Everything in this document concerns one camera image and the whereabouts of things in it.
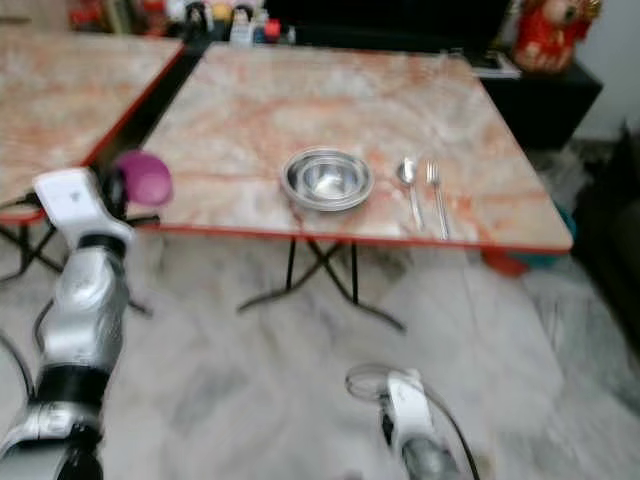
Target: marble tabletop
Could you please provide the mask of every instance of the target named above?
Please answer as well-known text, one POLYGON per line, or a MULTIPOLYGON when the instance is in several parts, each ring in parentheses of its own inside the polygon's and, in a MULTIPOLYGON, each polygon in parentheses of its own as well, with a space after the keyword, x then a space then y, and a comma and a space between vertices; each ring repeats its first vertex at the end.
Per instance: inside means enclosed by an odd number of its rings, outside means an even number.
MULTIPOLYGON (((175 40, 0 28, 0 203, 89 163, 181 49, 175 40)), ((11 210, 0 221, 37 213, 11 210)))
POLYGON ((163 228, 370 243, 564 252, 563 221, 469 65, 445 56, 212 46, 145 148, 172 171, 163 228), (343 213, 295 207, 280 187, 296 152, 330 146, 375 176, 343 213), (420 159, 417 231, 395 178, 420 159), (441 240, 424 160, 440 166, 451 239, 441 240))

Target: white wall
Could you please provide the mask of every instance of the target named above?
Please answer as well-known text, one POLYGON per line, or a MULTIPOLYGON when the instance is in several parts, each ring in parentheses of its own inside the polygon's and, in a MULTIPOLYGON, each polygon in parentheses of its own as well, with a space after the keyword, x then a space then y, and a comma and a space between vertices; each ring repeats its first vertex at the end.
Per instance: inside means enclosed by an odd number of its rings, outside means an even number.
POLYGON ((640 116, 640 0, 604 0, 577 56, 604 89, 575 136, 617 139, 625 118, 640 116))

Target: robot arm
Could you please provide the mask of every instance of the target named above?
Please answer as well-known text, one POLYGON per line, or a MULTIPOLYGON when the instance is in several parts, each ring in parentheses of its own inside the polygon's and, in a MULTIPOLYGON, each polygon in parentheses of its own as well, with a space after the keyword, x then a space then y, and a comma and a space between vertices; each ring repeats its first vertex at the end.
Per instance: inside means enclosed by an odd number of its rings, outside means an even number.
POLYGON ((0 447, 0 478, 102 479, 102 398, 122 348, 134 234, 106 209, 88 169, 45 174, 35 190, 73 251, 43 326, 35 394, 0 447))

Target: purple object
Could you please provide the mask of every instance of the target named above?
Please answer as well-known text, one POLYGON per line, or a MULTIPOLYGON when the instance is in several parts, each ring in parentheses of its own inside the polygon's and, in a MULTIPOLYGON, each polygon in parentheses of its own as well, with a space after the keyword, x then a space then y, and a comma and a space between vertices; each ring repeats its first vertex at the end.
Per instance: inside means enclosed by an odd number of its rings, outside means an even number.
POLYGON ((150 207, 169 203, 173 196, 171 173, 158 157, 131 150, 120 155, 116 164, 124 175, 130 202, 150 207))

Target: red table edge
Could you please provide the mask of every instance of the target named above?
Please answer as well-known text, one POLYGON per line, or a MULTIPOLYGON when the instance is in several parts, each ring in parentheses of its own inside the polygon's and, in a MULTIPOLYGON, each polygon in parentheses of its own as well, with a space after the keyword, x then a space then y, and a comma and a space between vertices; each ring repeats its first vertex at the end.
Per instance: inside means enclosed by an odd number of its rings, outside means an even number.
MULTIPOLYGON (((185 50, 185 45, 181 45, 180 48, 177 49, 175 54, 166 65, 160 70, 160 73, 156 75, 156 77, 145 87, 142 93, 136 98, 131 105, 127 107, 124 114, 120 117, 120 119, 111 127, 111 129, 95 144, 95 146, 91 149, 87 157, 80 163, 74 164, 69 168, 73 167, 86 167, 95 162, 96 157, 100 153, 100 151, 107 146, 109 142, 111 142, 114 137, 120 132, 124 124, 131 118, 133 112, 140 106, 140 104, 149 96, 149 94, 156 88, 160 80, 173 68, 176 64, 180 56, 185 50)), ((45 217, 44 210, 40 209, 36 212, 28 212, 28 213, 16 213, 16 214, 8 214, 8 213, 0 213, 0 224, 3 225, 30 225, 36 222, 39 222, 45 217)))
POLYGON ((465 242, 457 240, 435 240, 425 239, 394 239, 376 237, 352 237, 327 233, 304 233, 304 232, 282 232, 282 231, 256 231, 239 228, 224 227, 195 227, 180 225, 145 225, 140 227, 149 232, 178 233, 186 235, 218 235, 228 237, 264 238, 264 239, 287 239, 287 240, 318 240, 342 243, 356 243, 358 245, 389 246, 389 247, 440 247, 440 248, 460 248, 467 250, 478 250, 483 252, 517 252, 532 253, 538 255, 564 255, 569 253, 573 242, 567 247, 536 247, 530 245, 496 245, 487 242, 465 242))

